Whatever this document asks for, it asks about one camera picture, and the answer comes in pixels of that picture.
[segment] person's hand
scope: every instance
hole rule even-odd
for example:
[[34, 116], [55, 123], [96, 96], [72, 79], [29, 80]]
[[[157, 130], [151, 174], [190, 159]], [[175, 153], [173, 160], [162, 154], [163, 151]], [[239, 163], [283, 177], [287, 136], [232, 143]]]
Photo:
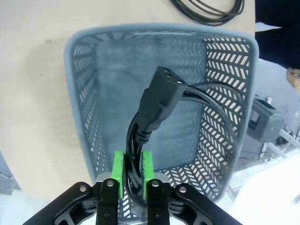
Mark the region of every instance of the person's hand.
[[286, 78], [297, 92], [300, 92], [300, 69], [288, 68]]

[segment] metal bolt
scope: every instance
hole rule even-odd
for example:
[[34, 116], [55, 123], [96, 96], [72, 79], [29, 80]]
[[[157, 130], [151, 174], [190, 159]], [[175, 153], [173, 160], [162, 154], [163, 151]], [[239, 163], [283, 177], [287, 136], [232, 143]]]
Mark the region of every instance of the metal bolt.
[[154, 181], [152, 181], [151, 185], [154, 186], [154, 187], [158, 187], [159, 182], [157, 180], [154, 180]]
[[107, 185], [108, 185], [109, 187], [112, 187], [112, 186], [114, 185], [114, 183], [113, 183], [112, 180], [109, 180], [109, 181], [107, 182]]
[[85, 192], [86, 191], [86, 186], [84, 186], [84, 185], [81, 185], [80, 186], [80, 188], [79, 188], [79, 190], [81, 191], [81, 192]]
[[180, 191], [181, 193], [186, 193], [187, 189], [186, 189], [185, 187], [180, 187], [180, 188], [179, 188], [179, 191]]

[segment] coiled black cable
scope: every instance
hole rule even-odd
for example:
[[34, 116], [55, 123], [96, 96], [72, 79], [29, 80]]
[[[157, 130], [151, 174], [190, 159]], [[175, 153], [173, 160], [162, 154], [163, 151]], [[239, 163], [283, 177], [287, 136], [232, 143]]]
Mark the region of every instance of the coiled black cable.
[[209, 18], [195, 12], [193, 9], [188, 7], [182, 0], [170, 0], [170, 1], [181, 13], [183, 13], [190, 19], [200, 24], [206, 26], [214, 26], [214, 27], [221, 26], [225, 23], [228, 23], [234, 17], [240, 15], [243, 12], [245, 7], [245, 0], [235, 0], [235, 4], [232, 7], [232, 9], [229, 12], [223, 12], [221, 10], [218, 10], [216, 8], [213, 8], [205, 4], [201, 0], [188, 0], [197, 9], [209, 15], [217, 16], [217, 18]]

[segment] black power cable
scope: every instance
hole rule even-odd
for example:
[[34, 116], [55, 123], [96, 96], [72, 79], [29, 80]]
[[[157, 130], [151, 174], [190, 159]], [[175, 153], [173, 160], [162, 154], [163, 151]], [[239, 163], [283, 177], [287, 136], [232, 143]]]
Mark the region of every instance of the black power cable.
[[182, 0], [170, 0], [171, 3], [184, 15], [189, 17], [190, 19], [201, 23], [206, 26], [221, 26], [225, 23], [228, 23], [231, 21], [234, 17], [237, 15], [240, 15], [245, 7], [245, 0], [235, 0], [234, 6], [229, 12], [223, 12], [221, 10], [218, 10], [216, 8], [213, 8], [201, 0], [188, 0], [193, 6], [197, 8], [197, 10], [201, 10], [211, 16], [217, 17], [217, 18], [210, 18], [203, 16], [197, 12], [195, 12], [193, 9], [188, 7]]
[[241, 135], [233, 130], [234, 124], [223, 108], [204, 90], [209, 87], [228, 89], [243, 106], [242, 93], [223, 82], [196, 83], [187, 85], [173, 71], [158, 67], [149, 88], [140, 101], [139, 110], [133, 117], [127, 132], [125, 154], [125, 188], [130, 199], [140, 211], [145, 212], [146, 202], [143, 199], [143, 173], [140, 168], [143, 145], [149, 140], [152, 131], [159, 128], [167, 119], [179, 101], [194, 101], [206, 105], [219, 114], [224, 124], [225, 136], [231, 142], [232, 153], [236, 153]]

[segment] wooden table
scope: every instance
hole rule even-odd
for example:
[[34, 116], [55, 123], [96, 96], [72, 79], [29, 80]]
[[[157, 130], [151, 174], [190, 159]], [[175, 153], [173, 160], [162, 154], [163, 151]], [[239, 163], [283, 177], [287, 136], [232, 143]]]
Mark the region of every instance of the wooden table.
[[[206, 0], [227, 11], [234, 0]], [[224, 29], [255, 32], [255, 3]], [[25, 193], [54, 198], [90, 183], [65, 81], [67, 39], [118, 23], [194, 23], [169, 0], [14, 0], [0, 7], [0, 149]]]

